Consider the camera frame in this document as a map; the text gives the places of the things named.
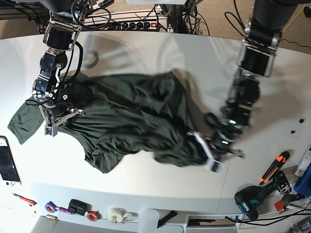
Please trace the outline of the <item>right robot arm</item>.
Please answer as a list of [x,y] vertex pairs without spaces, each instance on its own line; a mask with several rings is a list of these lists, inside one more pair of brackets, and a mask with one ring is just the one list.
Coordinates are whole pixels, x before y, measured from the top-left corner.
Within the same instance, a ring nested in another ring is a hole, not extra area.
[[[32,90],[33,105],[38,107],[46,122],[45,134],[56,135],[59,125],[68,119],[83,115],[89,91],[80,87],[75,80],[83,62],[83,48],[77,41],[82,29],[91,31],[104,29],[107,23],[85,25],[85,20],[96,9],[89,0],[42,0],[40,3],[50,12],[50,20],[43,42],[48,49],[40,60],[40,73]],[[71,59],[66,52],[79,49],[78,67],[70,77],[61,77],[63,69],[69,69]]]

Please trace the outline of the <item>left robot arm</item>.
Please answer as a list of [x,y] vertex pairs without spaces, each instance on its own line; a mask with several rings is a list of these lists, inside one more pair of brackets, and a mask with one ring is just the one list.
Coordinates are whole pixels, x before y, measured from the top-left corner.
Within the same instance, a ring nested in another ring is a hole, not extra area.
[[213,113],[204,116],[205,123],[213,131],[211,138],[191,133],[201,148],[190,165],[206,164],[214,168],[229,153],[241,156],[241,151],[232,146],[251,129],[252,110],[260,96],[259,81],[271,76],[288,21],[298,5],[308,3],[307,0],[256,0],[246,24],[239,13],[234,15],[243,37],[237,70],[221,108],[221,117]]

